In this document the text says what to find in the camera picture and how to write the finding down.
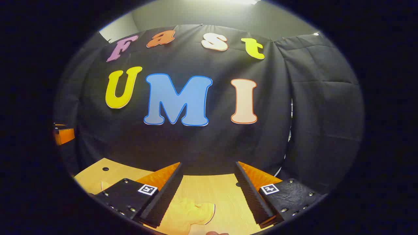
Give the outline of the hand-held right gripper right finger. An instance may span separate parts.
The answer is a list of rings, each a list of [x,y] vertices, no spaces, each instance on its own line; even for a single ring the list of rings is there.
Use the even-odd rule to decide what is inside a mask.
[[[326,196],[294,178],[281,180],[243,162],[235,163],[234,175],[260,228],[292,220]]]

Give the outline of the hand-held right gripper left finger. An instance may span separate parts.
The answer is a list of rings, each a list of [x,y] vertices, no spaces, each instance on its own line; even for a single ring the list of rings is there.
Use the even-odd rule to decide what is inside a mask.
[[[122,178],[94,197],[130,220],[157,228],[183,176],[177,162],[138,180]]]

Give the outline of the black backdrop cloth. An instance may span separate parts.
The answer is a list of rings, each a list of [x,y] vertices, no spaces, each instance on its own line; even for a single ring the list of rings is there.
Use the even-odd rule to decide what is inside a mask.
[[[70,174],[100,159],[185,175],[235,162],[327,194],[362,140],[360,84],[322,35],[277,41],[213,25],[155,28],[86,45],[64,70],[54,122]]]

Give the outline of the light orange T-shirt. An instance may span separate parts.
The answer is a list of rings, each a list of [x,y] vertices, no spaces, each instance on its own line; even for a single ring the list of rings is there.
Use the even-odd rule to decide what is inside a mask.
[[[101,182],[101,191],[110,184]],[[216,212],[214,203],[197,203],[192,199],[172,199],[160,226],[162,232],[168,235],[188,235],[194,224],[206,225],[211,222]]]

